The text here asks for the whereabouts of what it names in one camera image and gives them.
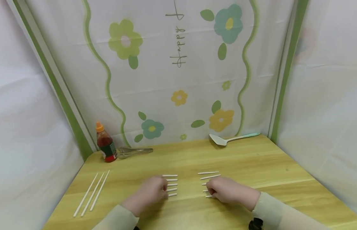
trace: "wooden table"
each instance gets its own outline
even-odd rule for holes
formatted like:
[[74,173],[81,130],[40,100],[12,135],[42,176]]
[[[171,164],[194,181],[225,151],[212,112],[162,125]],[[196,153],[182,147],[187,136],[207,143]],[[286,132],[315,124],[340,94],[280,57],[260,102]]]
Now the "wooden table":
[[[80,217],[92,187],[73,218],[95,174],[108,170],[94,210]],[[205,198],[197,173],[207,171],[219,171],[267,192],[332,229],[357,229],[357,215],[263,135],[232,141],[226,147],[208,140],[160,145],[153,153],[113,163],[104,163],[96,152],[86,160],[43,229],[92,229],[145,178],[155,174],[178,174],[178,195],[145,211],[138,223],[141,230],[248,229],[250,212]]]

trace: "sauce bottle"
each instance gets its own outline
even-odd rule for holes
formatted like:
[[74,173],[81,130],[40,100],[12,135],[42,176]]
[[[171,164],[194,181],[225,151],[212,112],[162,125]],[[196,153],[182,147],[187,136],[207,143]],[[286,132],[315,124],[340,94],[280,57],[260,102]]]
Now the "sauce bottle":
[[98,121],[96,125],[97,144],[105,162],[113,162],[117,158],[116,147],[111,136],[104,130],[104,126]]

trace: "beige sleeve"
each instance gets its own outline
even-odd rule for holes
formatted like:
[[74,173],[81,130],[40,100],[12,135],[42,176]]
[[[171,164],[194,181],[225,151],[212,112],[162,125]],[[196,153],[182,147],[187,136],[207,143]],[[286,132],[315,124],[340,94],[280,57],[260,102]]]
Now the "beige sleeve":
[[253,210],[265,230],[328,230],[326,226],[262,192]]
[[117,205],[93,230],[133,230],[138,221],[129,210]]

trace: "human hand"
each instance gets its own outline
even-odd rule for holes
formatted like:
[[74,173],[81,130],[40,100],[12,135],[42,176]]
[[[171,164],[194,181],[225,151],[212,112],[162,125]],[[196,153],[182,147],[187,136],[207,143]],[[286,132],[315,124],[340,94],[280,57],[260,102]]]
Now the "human hand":
[[215,177],[206,183],[212,198],[222,203],[240,203],[249,211],[253,211],[258,202],[260,192],[256,189],[238,184],[227,177]]
[[142,183],[134,194],[125,199],[121,206],[130,210],[134,216],[139,217],[148,206],[163,198],[168,198],[167,184],[168,181],[161,176],[150,177]]

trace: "white spatula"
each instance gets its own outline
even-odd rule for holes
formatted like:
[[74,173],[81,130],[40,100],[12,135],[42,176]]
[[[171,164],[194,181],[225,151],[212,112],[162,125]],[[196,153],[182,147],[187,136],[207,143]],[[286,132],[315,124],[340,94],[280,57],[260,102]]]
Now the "white spatula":
[[247,138],[247,137],[252,137],[252,136],[258,136],[259,134],[260,133],[251,133],[251,134],[247,134],[247,135],[243,135],[243,136],[236,136],[234,138],[230,138],[230,139],[227,139],[227,140],[225,140],[223,138],[220,138],[219,136],[216,136],[216,135],[213,135],[213,134],[209,134],[209,136],[217,145],[226,146],[227,142],[229,142],[229,141],[242,139],[242,138]]

